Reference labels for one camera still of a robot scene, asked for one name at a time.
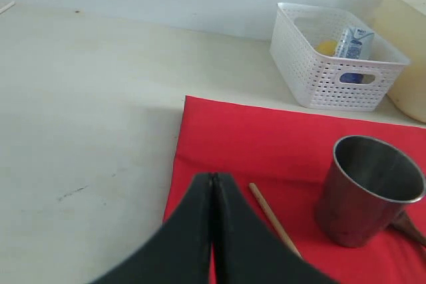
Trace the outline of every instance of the cup rim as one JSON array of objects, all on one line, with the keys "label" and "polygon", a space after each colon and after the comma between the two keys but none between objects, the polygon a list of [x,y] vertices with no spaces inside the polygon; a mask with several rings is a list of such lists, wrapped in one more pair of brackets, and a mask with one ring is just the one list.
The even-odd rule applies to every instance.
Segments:
[{"label": "cup rim", "polygon": [[[369,191],[368,189],[364,188],[363,186],[361,186],[360,184],[358,184],[355,180],[353,180],[348,174],[346,174],[345,170],[340,166],[340,163],[337,161],[336,158],[336,148],[339,145],[340,142],[342,142],[343,140],[346,140],[348,138],[364,138],[366,140],[373,140],[375,142],[378,142],[380,144],[384,144],[392,149],[394,149],[395,151],[399,152],[402,156],[404,156],[413,166],[414,168],[419,172],[420,178],[423,182],[423,191],[420,192],[420,194],[411,199],[411,200],[393,200],[393,199],[389,199],[389,198],[385,198],[384,196],[380,196],[374,192]],[[372,136],[363,136],[363,135],[358,135],[358,134],[352,134],[349,136],[342,136],[339,140],[337,140],[333,146],[333,161],[335,163],[335,165],[339,168],[340,172],[353,184],[355,184],[357,187],[359,187],[360,189],[362,189],[363,191],[375,196],[376,198],[379,198],[381,200],[387,201],[387,202],[392,202],[392,203],[399,203],[399,204],[410,204],[410,203],[415,203],[418,202],[419,200],[421,200],[425,195],[426,195],[426,179],[425,179],[425,175],[423,174],[423,172],[421,171],[420,167],[415,163],[415,161],[409,157],[405,152],[403,152],[402,150],[398,149],[397,147],[393,146],[390,143],[387,143],[386,141],[380,140],[378,138],[374,138]]]}]

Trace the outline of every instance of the black object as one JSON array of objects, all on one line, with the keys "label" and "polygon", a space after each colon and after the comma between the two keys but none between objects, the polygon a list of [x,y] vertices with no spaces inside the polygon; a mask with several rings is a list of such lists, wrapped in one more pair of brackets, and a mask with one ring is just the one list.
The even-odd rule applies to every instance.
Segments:
[{"label": "black object", "polygon": [[294,255],[251,210],[230,174],[197,174],[169,220],[93,284],[336,283]]}]

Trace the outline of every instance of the red fabric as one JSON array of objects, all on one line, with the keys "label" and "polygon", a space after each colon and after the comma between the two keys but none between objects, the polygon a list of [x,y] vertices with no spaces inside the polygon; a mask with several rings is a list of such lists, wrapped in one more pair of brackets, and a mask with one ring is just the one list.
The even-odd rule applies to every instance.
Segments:
[{"label": "red fabric", "polygon": [[[331,242],[313,219],[336,140],[362,134],[388,141],[426,171],[426,130],[186,98],[166,219],[197,172],[230,172],[266,221],[248,184],[255,182],[304,259],[342,283],[426,283],[426,251],[396,231],[365,247]],[[408,212],[426,233],[426,200]]]}]

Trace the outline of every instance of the basket handle hole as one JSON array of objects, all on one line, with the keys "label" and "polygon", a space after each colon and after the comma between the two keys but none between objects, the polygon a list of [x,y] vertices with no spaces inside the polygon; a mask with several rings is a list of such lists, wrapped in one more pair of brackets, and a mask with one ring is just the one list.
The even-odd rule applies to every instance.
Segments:
[{"label": "basket handle hole", "polygon": [[345,72],[340,76],[339,80],[342,83],[370,84],[375,80],[375,75]]}]

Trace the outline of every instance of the white table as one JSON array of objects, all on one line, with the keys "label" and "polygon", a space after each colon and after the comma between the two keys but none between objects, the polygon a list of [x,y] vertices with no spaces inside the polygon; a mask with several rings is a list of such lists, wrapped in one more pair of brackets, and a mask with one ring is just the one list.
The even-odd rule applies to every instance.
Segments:
[{"label": "white table", "polygon": [[186,94],[298,106],[269,43],[16,5],[0,15],[0,283],[86,283],[158,228]]}]

